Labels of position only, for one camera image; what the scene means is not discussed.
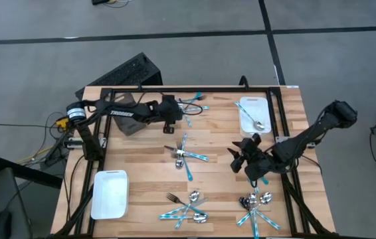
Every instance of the blue handle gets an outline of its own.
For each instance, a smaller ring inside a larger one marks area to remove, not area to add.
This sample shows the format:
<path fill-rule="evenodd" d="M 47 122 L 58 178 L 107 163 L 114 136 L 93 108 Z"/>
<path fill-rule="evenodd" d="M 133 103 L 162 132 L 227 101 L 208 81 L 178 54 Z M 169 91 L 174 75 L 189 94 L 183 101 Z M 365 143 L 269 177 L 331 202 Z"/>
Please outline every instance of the blue handle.
<path fill-rule="evenodd" d="M 246 216 L 244 216 L 241 220 L 239 220 L 236 225 L 241 226 L 243 223 L 247 221 L 247 219 L 250 217 L 250 213 L 247 213 Z"/>
<path fill-rule="evenodd" d="M 188 204 L 187 208 L 185 209 L 185 212 L 183 212 L 182 216 L 187 216 L 187 212 L 189 210 L 189 207 L 191 206 L 191 203 Z M 183 218 L 182 219 L 179 219 L 179 222 L 177 222 L 176 226 L 175 226 L 175 229 L 179 229 L 179 227 L 181 226 L 183 222 Z"/>
<path fill-rule="evenodd" d="M 261 212 L 259 212 L 258 210 L 254 211 L 257 215 L 259 215 L 261 218 L 263 218 L 263 220 L 267 221 L 267 223 L 269 223 L 271 226 L 273 226 L 275 229 L 279 230 L 281 229 L 281 227 L 273 222 L 271 219 L 269 219 L 267 216 L 263 215 Z"/>
<path fill-rule="evenodd" d="M 186 151 L 184 151 L 183 154 L 186 154 L 186 155 L 188 155 L 188 156 L 191 156 L 191 157 L 194 157 L 194 158 L 198 158 L 198 159 L 204 160 L 204 161 L 206 161 L 206 162 L 209 161 L 209 158 L 206 157 L 206 156 L 203 156 L 203 155 L 198 155 L 198 154 L 190 153 L 190 152 L 186 152 Z"/>
<path fill-rule="evenodd" d="M 252 217 L 254 219 L 254 239 L 259 239 L 259 229 L 257 228 L 257 219 L 254 212 L 252 212 Z"/>
<path fill-rule="evenodd" d="M 184 133 L 183 138 L 182 138 L 182 150 L 185 149 L 185 144 L 187 144 L 187 137 L 188 137 L 187 133 Z"/>
<path fill-rule="evenodd" d="M 191 120 L 187 116 L 183 116 L 183 117 L 187 120 L 188 126 L 189 127 L 193 127 L 193 124 L 191 123 Z"/>
<path fill-rule="evenodd" d="M 182 206 L 182 207 L 180 207 L 178 209 L 172 210 L 170 212 L 166 212 L 165 214 L 162 214 L 162 216 L 175 214 L 176 212 L 180 212 L 180 211 L 182 211 L 185 208 L 186 208 L 186 206 Z"/>
<path fill-rule="evenodd" d="M 160 215 L 159 219 L 190 219 L 192 216 Z"/>
<path fill-rule="evenodd" d="M 262 179 L 262 182 L 263 182 L 265 185 L 268 185 L 268 184 L 269 184 L 268 179 L 265 179 L 265 177 L 261 177 L 260 179 Z"/>
<path fill-rule="evenodd" d="M 184 156 L 182 156 L 182 160 L 183 160 L 183 163 L 185 164 L 185 169 L 187 170 L 188 180 L 192 181 L 192 180 L 193 180 L 193 175 L 191 174 L 191 172 L 190 172 L 190 170 L 189 170 L 189 167 L 188 167 L 187 161 L 185 160 L 185 157 L 184 157 Z"/>
<path fill-rule="evenodd" d="M 240 105 L 239 102 L 235 102 L 235 105 L 238 106 L 238 108 L 243 111 L 250 118 L 250 120 L 256 122 L 256 120 L 254 120 L 253 117 L 249 113 L 247 113 L 247 111 Z"/>

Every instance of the silver spoon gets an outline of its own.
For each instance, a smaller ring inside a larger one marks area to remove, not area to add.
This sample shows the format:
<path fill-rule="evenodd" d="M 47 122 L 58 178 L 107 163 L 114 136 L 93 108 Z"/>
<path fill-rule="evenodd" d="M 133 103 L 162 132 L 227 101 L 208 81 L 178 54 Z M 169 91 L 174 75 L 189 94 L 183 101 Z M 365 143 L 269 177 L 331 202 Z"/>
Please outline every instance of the silver spoon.
<path fill-rule="evenodd" d="M 191 206 L 191 204 L 193 202 L 196 202 L 199 199 L 199 196 L 200 196 L 200 193 L 198 191 L 193 191 L 189 195 L 189 204 L 188 204 L 187 208 L 185 209 L 185 212 L 183 212 L 182 216 L 187 216 L 187 212 L 189 210 L 189 207 Z M 183 222 L 183 219 L 179 219 L 179 222 L 177 222 L 175 228 L 178 229 L 181 226 L 182 222 Z"/>
<path fill-rule="evenodd" d="M 260 202 L 266 205 L 272 201 L 272 193 L 266 192 L 260 196 Z"/>
<path fill-rule="evenodd" d="M 176 153 L 172 153 L 170 155 L 172 158 L 176 159 L 175 161 L 175 167 L 177 169 L 181 169 L 183 164 L 184 164 L 184 160 L 182 159 L 182 157 L 179 155 L 179 154 L 176 154 Z"/>
<path fill-rule="evenodd" d="M 263 124 L 260 123 L 259 121 L 256 121 L 255 119 L 253 119 L 253 117 L 249 113 L 247 113 L 247 111 L 240 105 L 239 102 L 235 102 L 235 104 L 236 104 L 236 106 L 238 106 L 238 108 L 241 111 L 243 111 L 250 118 L 250 120 L 253 121 L 253 127 L 255 129 L 257 129 L 258 131 L 262 131 L 263 129 L 265 129 L 265 127 L 263 126 Z"/>
<path fill-rule="evenodd" d="M 176 159 L 176 161 L 175 161 L 175 167 L 177 169 L 182 169 L 182 166 L 183 166 L 183 160 L 182 159 Z"/>
<path fill-rule="evenodd" d="M 204 213 L 194 213 L 193 220 L 195 223 L 205 223 L 208 219 L 209 215 Z"/>

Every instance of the wooden table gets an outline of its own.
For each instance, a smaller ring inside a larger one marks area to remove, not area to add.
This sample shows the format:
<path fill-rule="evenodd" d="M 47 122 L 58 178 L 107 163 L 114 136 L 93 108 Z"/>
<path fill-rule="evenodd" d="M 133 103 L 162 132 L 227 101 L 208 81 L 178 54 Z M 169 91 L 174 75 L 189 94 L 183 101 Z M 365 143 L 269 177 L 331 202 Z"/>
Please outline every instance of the wooden table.
<path fill-rule="evenodd" d="M 101 87 L 98 86 L 86 87 L 84 99 L 97 100 L 100 91 Z M 281 86 L 281 92 L 290 135 L 294 136 L 308 128 L 300 90 L 299 88 Z M 166 94 L 175 94 L 177 98 L 183 99 L 192 98 L 195 95 L 194 93 Z M 242 139 L 238 109 L 234 105 L 234 101 L 240 100 L 243 96 L 265 98 L 266 95 L 262 92 L 203 92 L 203 94 L 207 95 L 207 99 L 200 104 L 210 106 L 210 109 L 205 110 L 199 116 L 190 116 L 193 122 L 191 128 L 185 120 L 177 122 L 175 133 L 172 135 L 163 134 L 163 122 L 161 122 L 152 123 L 145 129 L 126 137 L 112 122 L 104 170 L 119 169 L 127 172 L 130 180 L 129 211 L 127 215 L 118 220 L 96 221 L 94 236 L 252 236 L 249 220 L 240 227 L 236 225 L 236 222 L 246 214 L 245 209 L 239 206 L 238 198 L 246 196 L 253 190 L 247 183 L 247 177 L 243 170 L 238 174 L 231 171 L 229 165 L 233 158 L 227 148 L 236 149 L 231 142 Z M 140 93 L 134 94 L 135 100 L 138 100 L 139 97 Z M 161 96 L 158 93 L 147 93 L 142 102 L 150 100 L 160 102 Z M 278 130 L 280 130 L 280 135 L 283 135 L 276 100 L 273 100 L 273 103 Z M 209 162 L 188 159 L 194 178 L 192 182 L 187 180 L 185 169 L 177 170 L 175 168 L 174 159 L 163 148 L 164 145 L 175 145 L 175 141 L 182 139 L 184 133 L 188 135 L 186 150 L 207 155 L 210 159 Z M 272 132 L 262 135 L 261 149 L 266 149 L 273 144 Z M 74 150 L 68 157 L 65 175 L 68 184 L 74 165 L 81 155 L 82 150 Z M 308 149 L 304 155 L 316 160 L 314 150 Z M 72 212 L 79 204 L 86 163 L 85 160 L 82 160 L 74 173 L 70 204 Z M 300 160 L 298 172 L 305 203 L 324 227 L 334 231 L 320 170 L 310 162 Z M 268 205 L 260 206 L 260 211 L 278 223 L 281 230 L 277 231 L 258 217 L 260 236 L 291 236 L 281 177 L 274 173 L 268 173 L 266 178 L 270 181 L 269 185 L 258 181 L 260 192 L 271 192 L 274 195 L 274 200 Z M 187 202 L 189 193 L 194 190 L 201 193 L 201 198 L 209 198 L 208 202 L 199 207 L 209 213 L 210 217 L 207 223 L 195 224 L 192 220 L 185 220 L 181 228 L 176 230 L 176 220 L 158 219 L 159 214 L 179 207 L 178 204 L 173 204 L 166 199 L 166 193 L 173 193 Z M 293 205 L 298 231 L 301 232 L 298 207 L 294 201 Z M 61 229 L 65 223 L 66 210 L 66 195 L 64 187 L 62 187 L 56 206 L 52 233 Z M 82 232 L 86 232 L 89 214 L 90 204 L 86 207 Z"/>

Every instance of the spoon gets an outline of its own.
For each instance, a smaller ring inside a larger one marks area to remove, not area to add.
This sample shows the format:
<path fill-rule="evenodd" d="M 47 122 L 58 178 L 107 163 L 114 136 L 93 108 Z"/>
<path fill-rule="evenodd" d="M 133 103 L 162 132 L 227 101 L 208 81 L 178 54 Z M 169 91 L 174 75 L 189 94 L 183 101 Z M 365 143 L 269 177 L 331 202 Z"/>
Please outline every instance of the spoon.
<path fill-rule="evenodd" d="M 250 223 L 252 225 L 254 239 L 259 239 L 259 229 L 257 227 L 256 214 L 254 213 L 255 208 L 251 209 L 249 199 L 240 197 L 238 201 L 241 204 L 241 206 L 248 211 L 248 213 L 246 216 L 244 216 L 241 220 L 237 222 L 237 225 L 241 226 L 247 220 L 247 218 L 250 217 Z"/>
<path fill-rule="evenodd" d="M 260 196 L 260 202 L 266 205 L 272 201 L 272 193 L 266 192 Z"/>
<path fill-rule="evenodd" d="M 177 169 L 182 169 L 182 166 L 183 166 L 183 160 L 182 159 L 176 159 L 176 161 L 175 161 L 175 167 Z"/>
<path fill-rule="evenodd" d="M 181 169 L 182 166 L 183 166 L 183 164 L 184 164 L 184 160 L 181 158 L 181 156 L 180 156 L 179 154 L 172 153 L 172 154 L 170 155 L 170 157 L 176 159 L 176 161 L 175 161 L 175 167 L 176 167 L 177 169 Z"/>
<path fill-rule="evenodd" d="M 198 191 L 193 191 L 189 195 L 189 204 L 188 204 L 187 208 L 185 209 L 185 212 L 183 212 L 182 216 L 187 216 L 187 212 L 189 210 L 189 207 L 191 206 L 191 203 L 196 202 L 199 199 L 199 196 L 200 196 L 200 193 Z M 182 224 L 182 221 L 183 221 L 183 219 L 179 219 L 179 222 L 177 222 L 177 224 L 175 226 L 176 229 L 179 229 L 179 227 Z"/>
<path fill-rule="evenodd" d="M 253 127 L 255 129 L 257 129 L 258 131 L 262 131 L 263 129 L 265 129 L 265 127 L 263 126 L 263 124 L 260 123 L 259 121 L 256 121 L 255 119 L 253 119 L 253 117 L 249 113 L 247 113 L 247 111 L 240 105 L 239 102 L 235 102 L 235 104 L 236 104 L 236 106 L 238 106 L 238 108 L 241 111 L 243 111 L 250 118 L 250 120 L 253 121 Z"/>

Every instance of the black metal frame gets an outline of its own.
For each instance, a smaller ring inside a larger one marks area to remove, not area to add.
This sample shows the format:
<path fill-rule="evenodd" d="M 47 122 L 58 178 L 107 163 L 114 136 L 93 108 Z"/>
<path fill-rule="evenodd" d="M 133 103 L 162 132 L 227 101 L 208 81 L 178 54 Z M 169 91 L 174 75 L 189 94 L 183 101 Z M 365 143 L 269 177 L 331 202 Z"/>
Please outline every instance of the black metal frame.
<path fill-rule="evenodd" d="M 281 115 L 281 122 L 282 122 L 282 129 L 284 132 L 285 136 L 288 136 L 288 124 L 286 121 L 286 116 L 285 116 L 285 111 L 284 111 L 284 106 L 282 102 L 282 95 L 279 87 L 250 87 L 248 85 L 247 79 L 243 76 L 240 80 L 239 83 L 240 86 L 244 87 L 198 87 L 198 86 L 193 86 L 193 87 L 186 87 L 186 88 L 154 88 L 155 90 L 159 90 L 160 92 L 166 93 L 166 92 L 262 92 L 266 94 L 266 98 L 268 100 L 268 108 L 269 108 L 269 114 L 270 114 L 270 119 L 271 119 L 271 127 L 272 127 L 272 132 L 274 134 L 274 138 L 279 136 L 278 133 L 278 126 L 276 123 L 276 116 L 274 112 L 274 104 L 272 100 L 272 96 L 275 96 L 277 99 L 277 104 L 278 104 L 278 111 L 279 114 Z M 104 97 L 105 95 L 111 93 L 110 98 L 114 98 L 116 93 L 122 93 L 122 92 L 131 92 L 131 93 L 143 93 L 147 90 L 148 88 L 125 88 L 125 89 L 109 89 L 109 88 L 103 88 L 101 91 L 101 97 Z M 111 116 L 106 116 L 106 126 L 105 126 L 105 131 L 104 131 L 104 137 L 108 139 L 108 136 L 110 134 L 110 126 L 111 126 Z M 94 137 L 98 136 L 99 130 L 100 130 L 100 119 L 96 122 L 95 127 L 94 127 Z M 102 171 L 104 169 L 104 160 L 99 161 L 98 169 L 97 171 Z M 86 173 L 84 177 L 84 184 L 82 188 L 82 199 L 84 199 L 88 195 L 89 191 L 89 184 L 91 181 L 91 175 L 92 175 L 92 170 L 93 170 L 93 161 L 88 162 L 88 166 L 86 168 Z M 297 170 L 293 170 L 293 180 L 295 182 L 294 188 L 296 193 L 301 197 L 302 196 L 302 190 L 300 188 L 300 183 L 298 179 L 298 174 Z M 284 182 L 290 182 L 288 179 L 287 175 L 281 175 L 281 180 L 284 185 Z M 292 201 L 291 201 L 291 196 L 290 193 L 283 187 L 284 189 L 284 198 L 286 201 L 286 207 L 287 207 L 287 213 L 288 213 L 288 220 L 290 223 L 290 231 L 292 235 L 297 234 L 297 228 L 296 228 L 296 221 L 294 218 L 294 209 L 292 206 Z M 76 221 L 76 228 L 74 231 L 74 234 L 80 235 L 80 236 L 86 236 L 86 235 L 93 235 L 94 232 L 94 225 L 95 225 L 95 220 L 90 218 L 89 220 L 89 225 L 88 225 L 88 231 L 87 234 L 81 234 L 81 229 L 82 229 L 82 221 L 83 221 L 83 214 L 80 215 L 78 220 Z M 303 232 L 309 233 L 309 227 L 308 227 L 308 222 L 306 218 L 302 216 L 302 225 L 304 227 Z"/>
<path fill-rule="evenodd" d="M 0 158 L 0 171 L 5 168 L 12 169 L 14 176 L 20 179 L 26 179 L 40 185 L 61 189 L 62 179 L 60 177 L 50 175 L 39 170 L 30 169 Z"/>

